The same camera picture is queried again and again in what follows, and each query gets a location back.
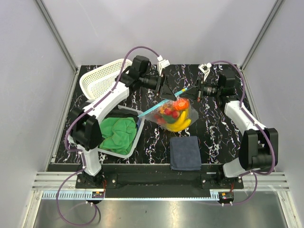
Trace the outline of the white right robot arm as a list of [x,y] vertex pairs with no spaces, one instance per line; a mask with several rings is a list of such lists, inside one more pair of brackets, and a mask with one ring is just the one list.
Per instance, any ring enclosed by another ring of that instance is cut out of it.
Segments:
[[199,78],[181,93],[182,98],[199,101],[203,96],[216,99],[217,106],[231,119],[242,134],[238,158],[222,166],[216,184],[227,188],[233,178],[253,173],[269,175],[278,162],[278,131],[261,124],[244,106],[235,93],[234,75],[220,74],[216,84],[208,84]]

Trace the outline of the red fake strawberry bunch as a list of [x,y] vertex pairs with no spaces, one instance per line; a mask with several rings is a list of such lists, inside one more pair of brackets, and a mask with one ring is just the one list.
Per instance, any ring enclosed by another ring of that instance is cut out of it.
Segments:
[[174,123],[180,116],[180,112],[170,107],[161,107],[157,110],[155,118],[159,122]]

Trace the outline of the orange fake bell pepper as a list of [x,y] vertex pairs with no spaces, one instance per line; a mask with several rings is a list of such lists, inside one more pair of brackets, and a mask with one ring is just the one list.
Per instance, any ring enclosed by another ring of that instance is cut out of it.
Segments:
[[188,99],[186,99],[186,98],[179,98],[178,100],[176,100],[173,103],[173,108],[176,111],[183,111],[183,110],[188,109],[189,105],[190,105],[190,103],[189,103]]

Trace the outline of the clear zip top bag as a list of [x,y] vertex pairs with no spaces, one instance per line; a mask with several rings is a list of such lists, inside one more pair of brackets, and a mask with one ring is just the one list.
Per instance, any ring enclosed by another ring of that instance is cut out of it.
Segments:
[[199,118],[199,114],[191,106],[190,100],[181,98],[186,91],[187,88],[184,88],[176,92],[176,101],[165,99],[139,114],[138,117],[154,122],[170,132],[177,133],[185,130]]

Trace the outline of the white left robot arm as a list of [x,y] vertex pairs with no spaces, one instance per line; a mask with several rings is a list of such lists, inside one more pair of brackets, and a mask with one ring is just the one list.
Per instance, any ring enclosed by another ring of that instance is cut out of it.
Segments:
[[151,62],[143,56],[136,56],[130,66],[122,66],[114,84],[100,98],[82,109],[77,109],[75,120],[70,125],[65,136],[65,146],[75,144],[83,162],[82,170],[88,174],[86,183],[92,188],[98,188],[103,181],[99,174],[101,164],[98,160],[99,145],[103,137],[100,123],[122,100],[131,92],[144,87],[152,90],[156,96],[175,101],[177,98],[168,85],[164,72],[170,62],[161,56],[157,58],[157,71],[149,75]]

